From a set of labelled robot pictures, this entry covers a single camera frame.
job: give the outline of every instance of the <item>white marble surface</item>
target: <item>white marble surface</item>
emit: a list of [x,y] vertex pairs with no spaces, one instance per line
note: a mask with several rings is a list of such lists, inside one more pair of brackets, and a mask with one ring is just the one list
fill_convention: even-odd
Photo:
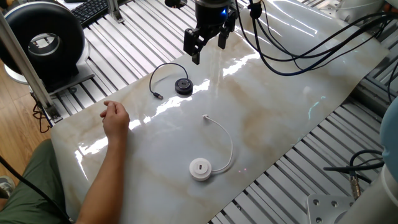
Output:
[[[270,2],[270,24],[279,33],[274,35],[294,53],[308,50],[344,25],[297,2]],[[252,32],[247,11],[242,16]],[[153,90],[164,96],[162,101],[149,92],[149,76],[107,97],[120,101],[131,119],[121,223],[208,222],[342,103],[388,53],[372,40],[322,69],[282,77],[265,67],[239,32],[230,35],[224,50],[217,47],[217,39],[209,41],[200,65],[187,55],[174,61],[187,69],[194,84],[192,96],[174,92],[175,81],[184,73],[168,65],[152,82]],[[348,34],[341,36],[322,50]],[[368,37],[361,35],[347,49]],[[268,43],[261,44],[264,53],[287,58]],[[297,70],[290,62],[271,65],[283,72]],[[106,153],[99,117],[104,109],[100,101],[52,129],[67,212],[73,219]],[[230,154],[228,136],[205,122],[205,113],[228,130],[235,154],[228,171],[197,182],[188,171],[192,160],[207,158],[218,169]]]

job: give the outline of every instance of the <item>human arm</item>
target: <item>human arm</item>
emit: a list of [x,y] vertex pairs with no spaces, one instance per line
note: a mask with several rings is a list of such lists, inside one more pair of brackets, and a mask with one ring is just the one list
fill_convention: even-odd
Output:
[[118,223],[123,204],[124,158],[129,115],[118,102],[105,101],[100,116],[108,137],[108,150],[93,184],[88,190],[77,224]]

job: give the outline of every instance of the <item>charging cable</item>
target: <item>charging cable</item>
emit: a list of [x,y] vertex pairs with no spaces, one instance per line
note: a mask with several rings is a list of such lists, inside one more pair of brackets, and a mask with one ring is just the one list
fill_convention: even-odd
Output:
[[229,134],[229,132],[222,125],[220,125],[220,123],[209,118],[209,116],[207,114],[202,115],[202,118],[207,119],[207,120],[217,124],[220,128],[222,128],[227,133],[229,140],[231,141],[231,155],[229,157],[228,163],[220,169],[211,169],[211,164],[207,159],[204,159],[204,158],[194,159],[191,162],[191,164],[189,165],[189,171],[192,175],[192,178],[194,178],[195,180],[198,180],[198,181],[207,180],[210,177],[211,173],[225,171],[231,164],[232,157],[234,154],[234,144],[233,144],[232,137]]

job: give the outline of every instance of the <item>black charging puck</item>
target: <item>black charging puck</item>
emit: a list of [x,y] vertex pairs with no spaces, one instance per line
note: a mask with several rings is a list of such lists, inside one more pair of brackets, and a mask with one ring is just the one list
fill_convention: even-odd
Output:
[[189,95],[192,93],[193,83],[187,78],[180,78],[175,82],[175,91],[181,95]]

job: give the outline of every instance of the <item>black cable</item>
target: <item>black cable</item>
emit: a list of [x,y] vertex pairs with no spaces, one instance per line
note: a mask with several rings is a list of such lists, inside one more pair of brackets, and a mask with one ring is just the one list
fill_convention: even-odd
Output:
[[[296,65],[296,67],[297,67],[298,69],[303,70],[302,68],[299,67],[299,65],[297,65],[297,62],[296,62],[295,59],[294,59],[294,56],[296,56],[296,55],[290,53],[290,52],[289,52],[289,51],[288,51],[288,50],[287,50],[287,49],[286,49],[286,48],[285,48],[273,35],[272,35],[272,32],[271,32],[271,30],[270,30],[270,28],[269,28],[269,21],[268,21],[268,15],[267,15],[267,8],[266,8],[266,5],[265,5],[264,1],[261,1],[261,2],[262,2],[262,4],[263,4],[263,6],[264,6],[264,12],[266,13],[266,21],[267,21],[268,33],[269,33],[269,35],[274,39],[274,41],[277,42],[277,43],[280,45],[280,47],[279,47],[277,44],[275,44],[275,42],[272,41],[272,39],[269,38],[269,36],[267,35],[267,32],[266,32],[266,31],[264,30],[264,28],[262,27],[260,21],[257,20],[257,23],[259,24],[260,29],[261,29],[262,32],[264,33],[265,37],[267,37],[267,38],[269,39],[269,41],[270,41],[275,47],[277,47],[277,48],[278,48],[279,50],[281,50],[283,53],[285,53],[285,54],[287,54],[287,55],[290,55],[290,56],[293,58],[294,64]],[[386,21],[385,23],[383,23],[382,26],[380,27],[379,31],[377,31],[374,35],[372,35],[368,40],[366,40],[366,41],[364,41],[363,43],[357,45],[357,46],[354,47],[353,49],[347,50],[346,52],[337,55],[336,57],[334,57],[334,58],[332,58],[331,60],[329,60],[327,63],[325,63],[325,64],[323,64],[323,65],[320,65],[320,66],[318,66],[318,67],[316,67],[316,68],[313,68],[313,69],[311,69],[311,70],[315,70],[315,69],[318,69],[318,68],[322,68],[322,67],[324,67],[325,65],[329,64],[330,62],[332,62],[332,61],[334,61],[335,59],[337,59],[338,57],[340,57],[340,56],[342,56],[342,55],[344,55],[344,54],[347,54],[347,53],[349,53],[349,52],[351,52],[351,51],[357,49],[358,47],[364,45],[366,42],[368,42],[369,40],[371,40],[373,37],[375,37],[375,38],[378,37],[378,36],[383,32],[384,28],[385,28],[390,22],[391,22],[391,21]]]
[[[337,172],[341,172],[343,174],[349,174],[350,175],[349,171],[337,171]],[[357,178],[365,181],[366,183],[369,183],[369,184],[372,183],[372,180],[367,178],[367,177],[364,177],[364,176],[359,175],[359,174],[356,174],[356,176],[357,176]]]
[[172,63],[172,62],[170,62],[170,63],[163,63],[162,65],[159,65],[158,67],[156,67],[155,70],[154,70],[154,72],[152,72],[152,74],[150,75],[150,79],[149,79],[149,91],[150,91],[155,97],[157,97],[157,98],[159,98],[159,99],[161,99],[161,100],[163,99],[163,96],[160,95],[160,94],[158,94],[158,93],[156,93],[156,92],[153,92],[153,91],[152,91],[152,88],[150,87],[150,84],[152,83],[152,77],[154,76],[156,70],[157,70],[158,68],[160,68],[161,66],[163,66],[163,65],[178,65],[179,67],[182,67],[182,69],[184,69],[185,74],[187,75],[187,79],[189,79],[189,78],[188,78],[188,72],[186,71],[186,69],[185,69],[182,65],[179,65],[179,64],[177,64],[177,63]]
[[47,119],[47,122],[49,124],[51,124],[51,121],[49,120],[49,118],[43,113],[44,109],[41,105],[41,103],[39,101],[36,100],[36,98],[34,97],[33,93],[30,94],[33,99],[35,100],[36,104],[33,107],[33,117],[39,120],[39,129],[40,129],[40,133],[46,133],[47,131],[50,130],[50,128],[52,128],[51,125],[47,125],[47,130],[43,131],[42,130],[42,119]]
[[323,42],[319,43],[317,46],[313,47],[312,49],[310,49],[309,51],[305,52],[305,53],[302,54],[302,55],[294,55],[294,54],[291,54],[291,56],[294,56],[295,58],[292,58],[292,59],[277,59],[277,58],[272,58],[272,57],[270,57],[270,56],[267,56],[267,55],[263,54],[263,53],[260,52],[257,48],[255,48],[255,46],[253,46],[253,44],[249,41],[249,39],[248,39],[248,37],[247,37],[247,35],[246,35],[244,29],[243,29],[243,24],[242,24],[242,20],[241,20],[241,16],[240,16],[239,7],[236,7],[236,11],[237,11],[237,13],[238,13],[239,25],[241,26],[241,30],[242,30],[243,36],[244,36],[244,38],[246,39],[246,41],[248,42],[248,44],[249,44],[252,48],[254,48],[257,52],[259,52],[263,57],[266,57],[266,58],[271,59],[271,60],[275,60],[275,61],[277,61],[277,62],[291,62],[291,61],[296,60],[296,59],[298,59],[298,58],[315,58],[315,57],[322,56],[322,55],[324,55],[324,54],[326,54],[326,53],[328,53],[328,52],[331,52],[332,50],[340,49],[340,48],[341,48],[343,45],[345,45],[346,43],[340,43],[340,44],[338,44],[338,45],[336,45],[336,46],[334,46],[334,47],[332,47],[332,48],[330,48],[330,49],[328,49],[328,50],[326,50],[326,51],[324,51],[324,52],[322,52],[322,53],[316,54],[316,55],[309,55],[309,56],[306,56],[307,54],[309,54],[309,53],[313,52],[314,50],[316,50],[317,48],[319,48],[321,45],[323,45],[323,44],[325,44],[326,42],[328,42],[330,39],[334,38],[334,37],[337,36],[338,34],[340,34],[340,33],[342,33],[343,31],[345,31],[346,29],[350,28],[351,26],[354,26],[355,24],[357,24],[357,23],[359,23],[359,22],[361,22],[361,21],[363,21],[363,20],[366,20],[366,19],[369,19],[369,18],[372,18],[372,17],[377,17],[377,16],[386,16],[386,15],[390,15],[390,16],[391,16],[391,15],[395,15],[395,14],[391,14],[391,13],[378,12],[378,13],[374,13],[374,14],[370,14],[370,15],[364,16],[364,17],[362,17],[362,18],[357,19],[357,20],[354,21],[353,23],[347,25],[346,27],[340,29],[338,32],[335,32],[333,35],[331,35],[330,37],[328,37],[327,39],[325,39]]
[[349,171],[361,171],[377,169],[384,166],[384,162],[378,162],[377,164],[366,165],[366,166],[353,166],[353,167],[324,167],[325,171],[338,171],[338,172],[349,172]]
[[64,212],[49,196],[47,196],[43,191],[41,191],[38,187],[36,187],[34,184],[30,183],[27,179],[23,178],[23,176],[21,176],[20,174],[18,174],[18,172],[16,170],[14,170],[14,168],[12,168],[10,166],[10,164],[7,163],[7,161],[0,156],[0,163],[15,177],[17,177],[17,179],[19,181],[21,181],[22,183],[26,184],[28,187],[30,187],[32,190],[36,191],[36,193],[38,193],[40,196],[42,196],[51,206],[54,206],[57,211],[60,213],[60,215],[65,218],[66,220],[68,220],[68,222],[70,222],[70,218],[69,216],[66,214],[66,212]]
[[[315,62],[313,65],[311,65],[311,66],[307,67],[306,69],[303,69],[303,70],[301,70],[301,71],[299,71],[299,72],[292,72],[292,73],[283,73],[283,72],[279,72],[279,71],[275,70],[274,68],[272,68],[272,67],[267,63],[267,61],[266,61],[265,58],[263,57],[264,54],[261,52],[261,48],[260,48],[259,40],[258,40],[257,27],[256,27],[256,23],[255,23],[255,19],[254,19],[254,18],[252,18],[252,24],[253,24],[254,36],[255,36],[256,45],[257,45],[257,51],[260,53],[261,60],[264,62],[264,64],[267,66],[267,68],[268,68],[269,70],[271,70],[272,72],[278,74],[278,75],[282,75],[282,76],[292,76],[292,75],[299,75],[299,74],[302,74],[302,73],[304,73],[304,72],[307,72],[307,71],[313,69],[314,67],[316,67],[317,65],[319,65],[320,63],[322,63],[323,61],[325,61],[328,57],[330,57],[331,55],[333,55],[335,52],[337,52],[340,48],[342,48],[342,46],[344,46],[345,44],[347,44],[349,41],[351,41],[351,40],[354,39],[355,37],[359,36],[360,34],[362,34],[363,32],[365,32],[366,30],[368,30],[368,29],[374,27],[375,25],[378,25],[378,24],[380,24],[381,22],[388,21],[388,20],[392,19],[391,17],[396,17],[396,15],[395,15],[395,14],[386,14],[386,16],[377,18],[377,19],[375,19],[375,20],[369,22],[369,23],[366,24],[365,26],[362,26],[360,29],[358,29],[354,34],[352,34],[351,36],[349,36],[345,41],[343,41],[342,43],[340,43],[340,44],[338,44],[337,46],[333,47],[333,48],[332,48],[332,49],[333,49],[332,51],[330,51],[326,56],[324,56],[323,58],[321,58],[320,60],[318,60],[317,62]],[[347,28],[347,27],[349,27],[349,25],[346,26],[346,27],[344,27],[343,29],[341,29],[340,32],[343,31],[343,30],[344,30],[345,28]],[[250,41],[247,39],[246,34],[244,33],[244,30],[243,30],[243,34],[244,34],[246,40],[250,43]]]
[[276,69],[272,68],[271,65],[268,64],[268,62],[265,60],[265,58],[262,56],[261,53],[261,48],[260,48],[260,44],[259,44],[259,39],[258,39],[258,33],[257,33],[257,27],[256,27],[256,22],[255,19],[252,18],[252,23],[253,23],[253,30],[254,30],[254,36],[255,36],[255,40],[256,40],[256,45],[257,45],[257,49],[260,52],[260,58],[261,60],[264,62],[264,64],[267,66],[267,68],[269,70],[271,70],[272,72],[278,74],[278,75],[282,75],[282,76],[293,76],[293,75],[299,75],[302,74],[304,72],[307,72],[311,69],[313,69],[314,67],[316,67],[317,65],[319,65],[320,63],[322,63],[323,61],[325,61],[328,57],[330,57],[331,55],[333,55],[335,52],[337,52],[340,48],[342,48],[342,46],[344,46],[345,44],[347,44],[349,41],[351,41],[352,39],[354,39],[355,37],[359,36],[360,34],[362,34],[363,32],[365,32],[367,29],[372,28],[373,26],[380,24],[380,22],[384,22],[386,20],[391,19],[390,16],[384,16],[378,19],[373,20],[372,22],[366,24],[365,26],[363,26],[362,28],[360,28],[359,30],[357,30],[353,35],[349,36],[346,40],[344,40],[341,44],[339,44],[339,47],[336,48],[335,50],[332,50],[331,52],[329,52],[327,55],[325,55],[323,58],[321,58],[320,60],[318,60],[317,62],[315,62],[314,64],[312,64],[311,66],[298,71],[298,72],[291,72],[291,73],[284,73],[284,72],[280,72],[277,71]]
[[381,156],[381,154],[382,154],[381,151],[377,151],[377,150],[374,150],[374,149],[365,149],[365,150],[361,150],[361,151],[359,151],[359,152],[356,152],[356,153],[351,157],[351,159],[349,160],[349,166],[350,166],[350,167],[353,167],[353,166],[354,166],[354,160],[355,160],[358,156],[360,156],[360,155],[362,155],[362,154],[365,154],[365,153],[373,153],[373,154],[377,154],[377,155],[380,155],[380,156]]
[[361,165],[363,165],[363,164],[367,164],[368,162],[372,162],[372,161],[376,161],[376,160],[383,160],[383,158],[368,159],[368,160],[366,160],[365,162],[363,162],[363,163],[361,163],[361,164],[358,164],[358,165],[355,165],[355,166],[361,166]]
[[347,50],[346,52],[341,53],[341,54],[337,55],[336,57],[333,57],[332,59],[330,59],[329,61],[327,61],[327,63],[324,63],[323,65],[319,65],[318,67],[315,67],[315,68],[313,68],[313,69],[311,69],[311,70],[315,70],[315,69],[318,69],[318,68],[322,68],[322,67],[324,67],[325,65],[329,64],[330,62],[336,60],[338,57],[343,56],[344,54],[350,53],[351,51],[357,49],[358,47],[360,47],[360,46],[366,44],[366,43],[367,43],[369,40],[371,40],[373,37],[376,37],[377,34],[378,34],[378,33],[375,33],[375,34],[372,35],[368,40],[365,40],[364,42],[358,44],[358,45],[357,45],[356,47],[354,47],[353,49],[349,49],[349,50]]
[[394,67],[394,69],[392,70],[390,78],[388,79],[388,84],[387,84],[387,94],[388,94],[388,100],[390,101],[390,104],[392,103],[391,93],[390,93],[390,86],[391,86],[392,78],[394,77],[394,73],[397,70],[397,67],[398,67],[398,62],[396,64],[396,66]]
[[282,51],[283,53],[290,55],[290,56],[292,57],[292,59],[293,59],[294,64],[296,65],[296,67],[297,67],[298,69],[302,70],[302,68],[300,68],[299,65],[297,64],[296,59],[294,59],[294,56],[293,56],[288,50],[286,50],[286,48],[285,48],[282,44],[280,44],[279,41],[272,35],[271,30],[270,30],[270,28],[269,28],[269,22],[268,22],[268,15],[267,15],[266,5],[264,4],[263,1],[261,1],[261,2],[263,3],[263,5],[264,5],[264,10],[265,10],[265,12],[266,12],[267,27],[268,27],[269,35],[275,40],[275,42],[277,42],[277,43],[280,45],[280,47],[279,47],[277,44],[275,44],[274,41],[272,41],[271,38],[269,38],[267,32],[266,32],[266,31],[264,30],[264,28],[262,27],[262,25],[261,25],[261,23],[260,23],[260,20],[257,20],[257,23],[259,24],[260,29],[261,29],[262,32],[264,33],[265,37],[268,38],[269,42],[271,42],[271,43],[273,44],[273,46],[275,46],[276,48],[278,48],[278,49],[279,49],[280,51]]

